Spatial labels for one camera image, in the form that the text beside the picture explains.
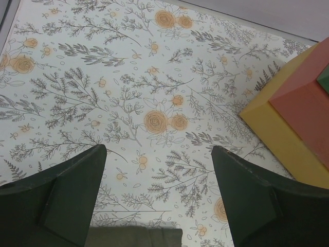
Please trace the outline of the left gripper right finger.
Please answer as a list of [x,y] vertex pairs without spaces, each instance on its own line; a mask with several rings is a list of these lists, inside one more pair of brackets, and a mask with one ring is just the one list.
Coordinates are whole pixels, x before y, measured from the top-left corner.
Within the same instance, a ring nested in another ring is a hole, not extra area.
[[328,246],[328,189],[211,152],[234,246]]

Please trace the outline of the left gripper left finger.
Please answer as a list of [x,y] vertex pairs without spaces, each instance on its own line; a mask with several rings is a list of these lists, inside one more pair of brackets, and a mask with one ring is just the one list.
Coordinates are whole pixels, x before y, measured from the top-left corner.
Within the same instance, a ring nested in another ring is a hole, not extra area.
[[95,145],[1,186],[1,246],[84,246],[106,162]]

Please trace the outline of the yellow bottom drawer box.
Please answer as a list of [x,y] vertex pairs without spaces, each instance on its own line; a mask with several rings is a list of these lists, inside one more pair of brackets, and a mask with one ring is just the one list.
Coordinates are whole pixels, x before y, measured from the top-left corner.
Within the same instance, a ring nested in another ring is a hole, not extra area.
[[272,95],[316,48],[286,63],[241,111],[240,116],[297,181],[328,189],[328,169],[270,104]]

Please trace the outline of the pink drawer box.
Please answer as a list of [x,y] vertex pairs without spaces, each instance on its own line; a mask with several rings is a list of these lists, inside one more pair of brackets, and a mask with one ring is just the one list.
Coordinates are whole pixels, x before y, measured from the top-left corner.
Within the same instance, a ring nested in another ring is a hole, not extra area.
[[328,93],[317,82],[328,65],[328,39],[318,43],[269,102],[328,167]]

